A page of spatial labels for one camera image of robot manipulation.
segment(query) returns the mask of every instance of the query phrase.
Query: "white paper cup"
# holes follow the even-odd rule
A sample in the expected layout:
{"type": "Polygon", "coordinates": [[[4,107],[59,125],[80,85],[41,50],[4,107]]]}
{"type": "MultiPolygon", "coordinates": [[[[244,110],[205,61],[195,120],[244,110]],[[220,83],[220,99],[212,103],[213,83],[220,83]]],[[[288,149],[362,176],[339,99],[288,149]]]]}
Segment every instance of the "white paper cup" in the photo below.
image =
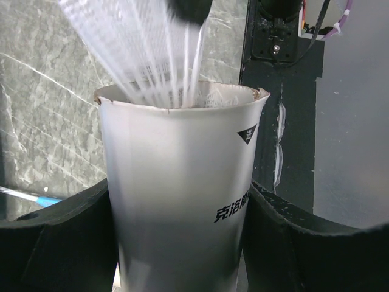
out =
{"type": "Polygon", "coordinates": [[[263,89],[200,82],[223,108],[133,105],[98,89],[109,197],[129,292],[233,292],[263,89]]]}

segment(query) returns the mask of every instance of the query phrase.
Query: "triangle logo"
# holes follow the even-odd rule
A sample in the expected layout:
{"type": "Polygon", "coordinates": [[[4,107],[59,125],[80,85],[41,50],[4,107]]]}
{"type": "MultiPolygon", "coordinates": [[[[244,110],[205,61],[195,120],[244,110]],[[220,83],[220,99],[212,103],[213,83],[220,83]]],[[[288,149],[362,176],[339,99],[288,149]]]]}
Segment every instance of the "triangle logo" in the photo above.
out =
{"type": "Polygon", "coordinates": [[[251,141],[252,136],[254,135],[256,125],[248,128],[247,130],[238,132],[238,135],[241,136],[244,142],[248,145],[251,141]]]}

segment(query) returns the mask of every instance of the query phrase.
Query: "purple wire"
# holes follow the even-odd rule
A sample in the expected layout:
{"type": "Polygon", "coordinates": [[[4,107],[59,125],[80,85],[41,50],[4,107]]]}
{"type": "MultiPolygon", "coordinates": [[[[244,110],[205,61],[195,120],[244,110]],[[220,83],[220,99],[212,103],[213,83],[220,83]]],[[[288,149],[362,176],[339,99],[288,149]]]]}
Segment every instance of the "purple wire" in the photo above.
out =
{"type": "MultiPolygon", "coordinates": [[[[351,7],[353,6],[353,0],[347,0],[346,9],[345,10],[351,10],[351,7]]],[[[341,29],[344,25],[344,23],[347,21],[348,15],[343,14],[341,19],[338,21],[339,28],[341,29]]],[[[337,29],[333,28],[329,33],[327,33],[325,36],[323,36],[322,40],[326,40],[327,38],[333,36],[338,32],[337,29]]]]}

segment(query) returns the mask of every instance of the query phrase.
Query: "purple cable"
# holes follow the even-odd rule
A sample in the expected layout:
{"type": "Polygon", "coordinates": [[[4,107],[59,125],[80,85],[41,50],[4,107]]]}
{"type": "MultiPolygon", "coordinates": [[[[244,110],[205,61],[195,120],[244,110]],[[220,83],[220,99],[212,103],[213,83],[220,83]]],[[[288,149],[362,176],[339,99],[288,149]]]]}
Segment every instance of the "purple cable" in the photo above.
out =
{"type": "MultiPolygon", "coordinates": [[[[352,6],[353,6],[353,0],[347,0],[345,11],[346,10],[351,10],[352,6]]],[[[344,23],[347,21],[347,18],[348,18],[348,15],[343,14],[341,19],[338,21],[340,29],[343,27],[344,23]]],[[[326,40],[327,38],[333,36],[337,32],[338,32],[338,30],[336,28],[333,28],[329,33],[327,33],[325,36],[323,36],[322,40],[326,40]]]]}

